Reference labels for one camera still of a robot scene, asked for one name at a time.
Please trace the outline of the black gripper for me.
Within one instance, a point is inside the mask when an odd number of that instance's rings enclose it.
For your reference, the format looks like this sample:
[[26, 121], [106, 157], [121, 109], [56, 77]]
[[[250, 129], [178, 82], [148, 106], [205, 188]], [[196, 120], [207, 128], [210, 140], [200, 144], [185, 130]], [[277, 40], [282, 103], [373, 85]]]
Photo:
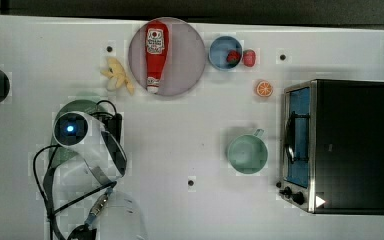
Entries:
[[[109, 113], [108, 111], [104, 111], [101, 107], [102, 103], [108, 103], [112, 107], [113, 112]], [[94, 116], [105, 125], [105, 129], [109, 131], [118, 142], [121, 142], [123, 116], [117, 111], [116, 106], [111, 101], [98, 101], [96, 103]]]

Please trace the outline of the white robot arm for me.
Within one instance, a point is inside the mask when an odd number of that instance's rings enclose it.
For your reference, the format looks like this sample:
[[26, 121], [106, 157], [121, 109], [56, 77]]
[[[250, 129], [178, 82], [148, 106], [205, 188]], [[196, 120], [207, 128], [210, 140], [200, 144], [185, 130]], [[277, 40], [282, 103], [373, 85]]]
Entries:
[[148, 240], [138, 203], [121, 191], [123, 116], [100, 101], [58, 112], [41, 190], [50, 240]]

